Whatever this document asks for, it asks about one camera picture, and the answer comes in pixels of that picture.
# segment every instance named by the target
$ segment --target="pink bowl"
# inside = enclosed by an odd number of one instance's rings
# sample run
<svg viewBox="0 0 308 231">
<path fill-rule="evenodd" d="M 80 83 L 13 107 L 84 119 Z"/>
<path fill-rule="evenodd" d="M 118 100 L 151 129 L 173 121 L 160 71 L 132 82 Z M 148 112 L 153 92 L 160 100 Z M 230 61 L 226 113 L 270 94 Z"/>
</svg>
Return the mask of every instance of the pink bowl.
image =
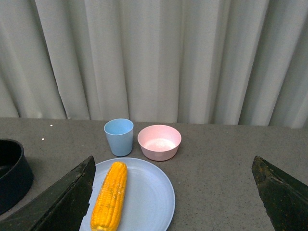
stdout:
<svg viewBox="0 0 308 231">
<path fill-rule="evenodd" d="M 155 161 L 172 158 L 181 140 L 181 134 L 175 128 L 166 125 L 148 126 L 138 134 L 138 142 L 143 154 Z"/>
</svg>

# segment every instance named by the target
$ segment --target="gray countertop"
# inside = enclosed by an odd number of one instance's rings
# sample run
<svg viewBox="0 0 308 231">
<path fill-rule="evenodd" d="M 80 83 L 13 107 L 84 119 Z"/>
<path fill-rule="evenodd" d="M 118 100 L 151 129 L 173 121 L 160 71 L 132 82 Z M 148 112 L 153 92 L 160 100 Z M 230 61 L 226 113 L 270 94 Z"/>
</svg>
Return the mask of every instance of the gray countertop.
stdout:
<svg viewBox="0 0 308 231">
<path fill-rule="evenodd" d="M 168 231 L 273 231 L 258 195 L 251 165 L 259 155 L 308 184 L 308 130 L 280 127 L 168 124 L 182 135 L 177 154 L 165 162 L 147 159 L 137 135 L 154 123 L 134 123 L 133 151 L 169 177 L 176 208 Z M 0 139 L 19 141 L 35 175 L 28 194 L 0 220 L 30 202 L 92 155 L 115 158 L 104 121 L 0 118 Z"/>
</svg>

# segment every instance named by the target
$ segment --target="bowl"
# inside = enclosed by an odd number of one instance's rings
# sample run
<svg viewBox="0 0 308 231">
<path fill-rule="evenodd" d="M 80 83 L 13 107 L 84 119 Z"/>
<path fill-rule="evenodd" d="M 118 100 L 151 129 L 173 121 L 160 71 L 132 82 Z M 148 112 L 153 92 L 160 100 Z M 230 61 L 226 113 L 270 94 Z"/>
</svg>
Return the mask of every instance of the bowl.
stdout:
<svg viewBox="0 0 308 231">
<path fill-rule="evenodd" d="M 27 194 L 33 178 L 22 145 L 14 140 L 0 139 L 0 214 Z"/>
<path fill-rule="evenodd" d="M 172 158 L 181 143 L 181 134 L 167 125 L 152 125 L 144 128 L 138 134 L 138 143 L 143 154 L 155 161 L 165 161 Z"/>
</svg>

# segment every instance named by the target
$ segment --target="cup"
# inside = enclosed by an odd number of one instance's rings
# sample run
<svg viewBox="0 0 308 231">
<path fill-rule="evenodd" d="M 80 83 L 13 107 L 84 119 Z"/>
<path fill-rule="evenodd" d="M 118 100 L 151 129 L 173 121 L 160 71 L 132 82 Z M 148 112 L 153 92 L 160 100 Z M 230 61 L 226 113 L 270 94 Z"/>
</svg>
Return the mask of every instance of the cup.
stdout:
<svg viewBox="0 0 308 231">
<path fill-rule="evenodd" d="M 128 119 L 114 119 L 104 126 L 104 131 L 115 156 L 126 156 L 133 148 L 134 124 Z"/>
</svg>

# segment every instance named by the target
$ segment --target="black bowl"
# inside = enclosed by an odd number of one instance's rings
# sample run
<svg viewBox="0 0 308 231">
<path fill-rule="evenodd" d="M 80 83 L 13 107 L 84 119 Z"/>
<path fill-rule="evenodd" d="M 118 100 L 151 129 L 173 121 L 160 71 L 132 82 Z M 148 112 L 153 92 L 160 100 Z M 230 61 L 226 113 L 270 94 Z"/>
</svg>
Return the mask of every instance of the black bowl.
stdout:
<svg viewBox="0 0 308 231">
<path fill-rule="evenodd" d="M 33 178 L 23 146 L 14 140 L 0 139 L 0 214 L 27 194 Z"/>
</svg>

